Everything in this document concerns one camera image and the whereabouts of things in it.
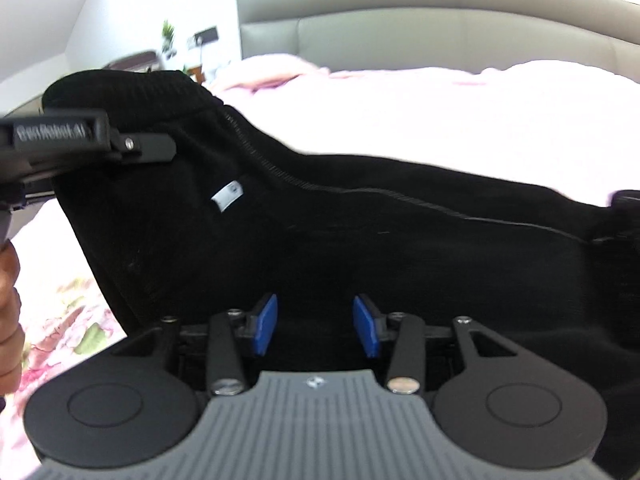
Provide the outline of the person left hand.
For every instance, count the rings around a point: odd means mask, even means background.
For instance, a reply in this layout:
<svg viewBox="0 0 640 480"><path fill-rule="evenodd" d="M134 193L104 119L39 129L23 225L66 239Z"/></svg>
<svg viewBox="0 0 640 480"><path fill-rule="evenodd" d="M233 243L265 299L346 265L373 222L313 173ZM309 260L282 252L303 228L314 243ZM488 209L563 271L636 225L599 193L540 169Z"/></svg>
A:
<svg viewBox="0 0 640 480"><path fill-rule="evenodd" d="M1 247L0 272L0 391L2 396L14 392L21 382L24 330L20 324L21 298L15 284L20 274L20 260L12 243Z"/></svg>

